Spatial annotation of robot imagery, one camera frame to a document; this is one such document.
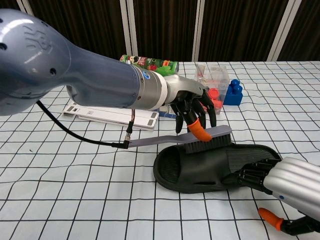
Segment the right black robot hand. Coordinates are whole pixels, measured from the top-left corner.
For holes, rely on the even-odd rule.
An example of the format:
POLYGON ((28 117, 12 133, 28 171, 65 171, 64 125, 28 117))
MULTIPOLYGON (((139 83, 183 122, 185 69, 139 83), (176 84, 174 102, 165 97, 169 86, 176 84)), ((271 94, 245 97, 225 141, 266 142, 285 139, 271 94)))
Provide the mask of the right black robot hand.
POLYGON ((227 185, 237 184, 272 195, 295 208, 303 216, 295 220, 280 218, 260 207, 260 217, 276 230, 291 236, 320 231, 320 167, 285 157, 263 159, 245 164, 222 179, 227 185))

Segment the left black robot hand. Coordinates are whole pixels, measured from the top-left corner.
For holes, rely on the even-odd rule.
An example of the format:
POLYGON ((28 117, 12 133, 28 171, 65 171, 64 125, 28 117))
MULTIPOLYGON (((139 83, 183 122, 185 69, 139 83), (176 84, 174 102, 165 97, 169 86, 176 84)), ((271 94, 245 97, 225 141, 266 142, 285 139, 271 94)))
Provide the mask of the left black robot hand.
POLYGON ((181 132, 186 123, 189 133, 202 142, 209 142, 212 137, 206 132, 206 114, 210 125, 217 125, 215 106, 210 100, 205 87, 192 79, 179 75, 166 76, 167 97, 165 104, 169 105, 176 115, 175 132, 181 132))

